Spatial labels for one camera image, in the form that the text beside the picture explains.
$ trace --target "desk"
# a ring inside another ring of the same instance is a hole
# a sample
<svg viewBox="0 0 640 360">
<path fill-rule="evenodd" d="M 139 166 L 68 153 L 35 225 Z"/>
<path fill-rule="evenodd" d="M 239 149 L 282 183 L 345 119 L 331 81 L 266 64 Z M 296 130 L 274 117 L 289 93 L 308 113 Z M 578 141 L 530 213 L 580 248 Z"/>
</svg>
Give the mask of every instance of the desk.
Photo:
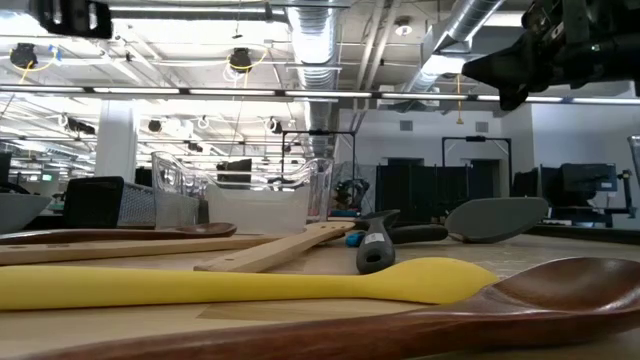
<svg viewBox="0 0 640 360">
<path fill-rule="evenodd" d="M 356 274 L 357 249 L 344 242 L 316 247 L 275 273 Z M 583 242 L 520 235 L 491 245 L 460 244 L 453 240 L 407 244 L 396 248 L 398 261 L 418 257 L 452 257 L 474 262 L 500 277 L 540 263 L 574 256 L 613 257 L 640 261 L 633 245 Z M 198 262 L 229 253 L 176 254 L 85 260 L 60 265 L 191 270 Z M 414 310 L 422 304 L 377 300 L 303 300 L 251 303 L 139 306 L 103 309 L 0 312 L 0 356 L 146 335 L 240 327 L 290 321 L 311 321 Z M 640 358 L 640 329 L 588 344 L 437 355 L 437 360 L 614 360 Z"/>
</svg>

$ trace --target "pillar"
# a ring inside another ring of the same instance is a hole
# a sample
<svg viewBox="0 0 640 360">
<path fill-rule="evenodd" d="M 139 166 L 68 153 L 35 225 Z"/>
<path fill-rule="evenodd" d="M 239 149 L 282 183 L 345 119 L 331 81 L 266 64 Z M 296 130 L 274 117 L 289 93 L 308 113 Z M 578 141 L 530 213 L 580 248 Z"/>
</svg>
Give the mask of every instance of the pillar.
<svg viewBox="0 0 640 360">
<path fill-rule="evenodd" d="M 95 176 L 121 176 L 134 182 L 140 125 L 134 108 L 132 101 L 102 101 Z"/>
</svg>

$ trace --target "gray silicone spatula head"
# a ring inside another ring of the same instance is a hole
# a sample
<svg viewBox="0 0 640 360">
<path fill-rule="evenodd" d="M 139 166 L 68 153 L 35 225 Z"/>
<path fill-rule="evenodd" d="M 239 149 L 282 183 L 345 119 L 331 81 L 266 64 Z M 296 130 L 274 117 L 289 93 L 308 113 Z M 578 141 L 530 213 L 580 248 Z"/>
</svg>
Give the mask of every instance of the gray silicone spatula head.
<svg viewBox="0 0 640 360">
<path fill-rule="evenodd" d="M 544 218 L 548 208 L 542 198 L 472 200 L 456 208 L 445 227 L 465 242 L 490 244 L 529 230 Z"/>
</svg>

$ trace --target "plastic container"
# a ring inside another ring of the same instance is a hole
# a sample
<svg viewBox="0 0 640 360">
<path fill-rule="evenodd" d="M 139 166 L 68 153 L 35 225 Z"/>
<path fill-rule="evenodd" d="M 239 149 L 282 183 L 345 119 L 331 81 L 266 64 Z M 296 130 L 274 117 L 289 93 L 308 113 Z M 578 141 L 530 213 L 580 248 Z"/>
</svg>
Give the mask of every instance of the plastic container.
<svg viewBox="0 0 640 360">
<path fill-rule="evenodd" d="M 333 161 L 329 159 L 309 160 L 288 173 L 205 171 L 188 168 L 171 154 L 162 152 L 152 154 L 152 163 L 156 213 L 158 217 L 191 221 L 181 226 L 201 222 L 193 216 L 193 208 L 166 209 L 172 206 L 168 194 L 187 196 L 200 203 L 206 201 L 208 222 L 233 223 L 238 234 L 299 233 L 305 224 L 327 219 L 333 169 Z M 220 181 L 218 175 L 250 175 L 251 180 Z M 280 179 L 285 179 L 285 183 L 280 183 Z"/>
</svg>

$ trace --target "black cabinet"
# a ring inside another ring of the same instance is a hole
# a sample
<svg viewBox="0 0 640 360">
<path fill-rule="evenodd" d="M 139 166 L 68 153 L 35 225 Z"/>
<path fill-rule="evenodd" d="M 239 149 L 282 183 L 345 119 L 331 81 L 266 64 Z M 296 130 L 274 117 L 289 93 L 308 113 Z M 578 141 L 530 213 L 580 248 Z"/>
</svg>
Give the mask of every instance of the black cabinet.
<svg viewBox="0 0 640 360">
<path fill-rule="evenodd" d="M 399 209 L 398 223 L 429 223 L 469 200 L 469 168 L 378 166 L 376 211 Z"/>
</svg>

